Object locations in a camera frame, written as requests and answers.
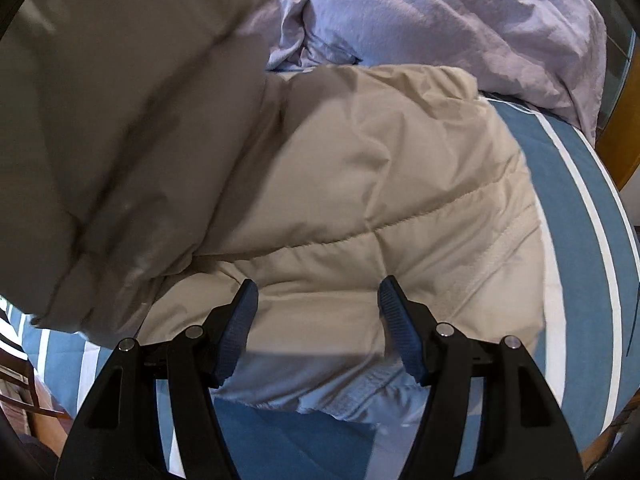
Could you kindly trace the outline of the blue white striped bedsheet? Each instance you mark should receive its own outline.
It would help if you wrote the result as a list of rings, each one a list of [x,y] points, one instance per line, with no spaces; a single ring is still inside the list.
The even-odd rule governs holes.
[[[398,475],[428,392],[385,338],[390,274],[471,337],[523,337],[578,446],[637,388],[637,239],[566,122],[500,98],[452,125],[329,100],[256,129],[239,172],[258,180],[239,229],[169,287],[193,320],[258,285],[247,352],[214,397],[242,478]]]

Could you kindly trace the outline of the beige puffer jacket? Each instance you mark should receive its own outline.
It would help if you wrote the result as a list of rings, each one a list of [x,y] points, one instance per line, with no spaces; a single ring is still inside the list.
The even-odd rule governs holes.
[[[413,419],[386,276],[466,336],[544,328],[525,156],[463,70],[266,69],[267,0],[1,0],[1,293],[103,347],[259,290],[226,400]]]

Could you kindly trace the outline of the large lavender pillow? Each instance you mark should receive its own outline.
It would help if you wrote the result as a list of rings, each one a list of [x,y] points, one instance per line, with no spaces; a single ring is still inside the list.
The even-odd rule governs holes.
[[[460,67],[596,134],[606,27],[590,0],[308,0],[303,66]]]

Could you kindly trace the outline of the dark wooden chair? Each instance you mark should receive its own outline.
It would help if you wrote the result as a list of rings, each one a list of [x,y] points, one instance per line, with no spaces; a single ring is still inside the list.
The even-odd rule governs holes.
[[[37,378],[1,309],[1,413],[18,434],[27,434],[59,453],[72,419]]]

